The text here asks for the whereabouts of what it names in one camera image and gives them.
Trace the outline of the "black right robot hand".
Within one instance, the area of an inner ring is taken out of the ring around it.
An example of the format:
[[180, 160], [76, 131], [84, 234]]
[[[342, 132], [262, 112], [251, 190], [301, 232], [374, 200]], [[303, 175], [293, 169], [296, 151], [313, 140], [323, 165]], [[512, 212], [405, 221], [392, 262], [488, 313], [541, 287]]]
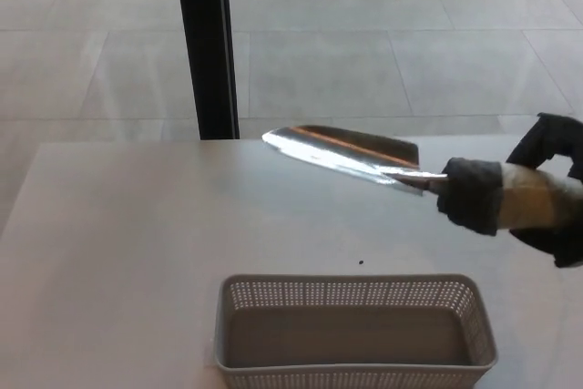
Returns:
[[[540, 113], [538, 121], [510, 153], [508, 163], [536, 169], [560, 155], [569, 157], [568, 176], [582, 180], [582, 123], [574, 118]], [[582, 265], [582, 213], [555, 229], [511, 230], [527, 246], [554, 257], [559, 269]]]

